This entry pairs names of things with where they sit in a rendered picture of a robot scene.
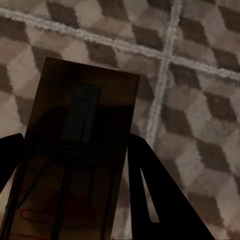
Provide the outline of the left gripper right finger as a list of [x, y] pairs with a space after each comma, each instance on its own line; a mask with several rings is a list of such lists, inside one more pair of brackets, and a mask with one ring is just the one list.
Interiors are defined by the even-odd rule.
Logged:
[[[132, 240], [216, 240], [147, 141], [128, 133]], [[141, 169], [159, 223], [150, 220]]]

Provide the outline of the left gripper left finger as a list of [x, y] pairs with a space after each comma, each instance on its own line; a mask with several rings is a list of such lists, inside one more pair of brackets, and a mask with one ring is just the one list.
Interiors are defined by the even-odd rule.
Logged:
[[21, 133], [0, 138], [0, 193], [21, 161], [23, 143]]

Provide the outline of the mousetrap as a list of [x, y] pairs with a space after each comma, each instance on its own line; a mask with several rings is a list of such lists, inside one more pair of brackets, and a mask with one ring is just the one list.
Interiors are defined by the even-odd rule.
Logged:
[[45, 58], [0, 240], [111, 240], [139, 80]]

